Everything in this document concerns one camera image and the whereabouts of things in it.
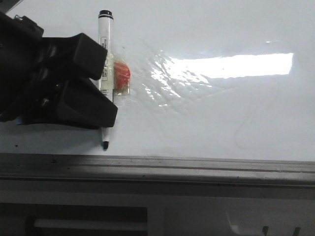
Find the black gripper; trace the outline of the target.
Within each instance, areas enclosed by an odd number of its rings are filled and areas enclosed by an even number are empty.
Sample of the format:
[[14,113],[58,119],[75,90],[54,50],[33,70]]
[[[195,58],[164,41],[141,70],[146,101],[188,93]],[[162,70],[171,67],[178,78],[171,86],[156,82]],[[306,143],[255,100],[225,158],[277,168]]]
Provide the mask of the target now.
[[84,33],[43,37],[26,16],[0,15],[0,120],[28,116],[31,123],[55,123],[89,129],[113,127],[118,107],[89,80],[63,85],[56,108],[40,102],[65,81],[65,73],[99,80],[107,50]]

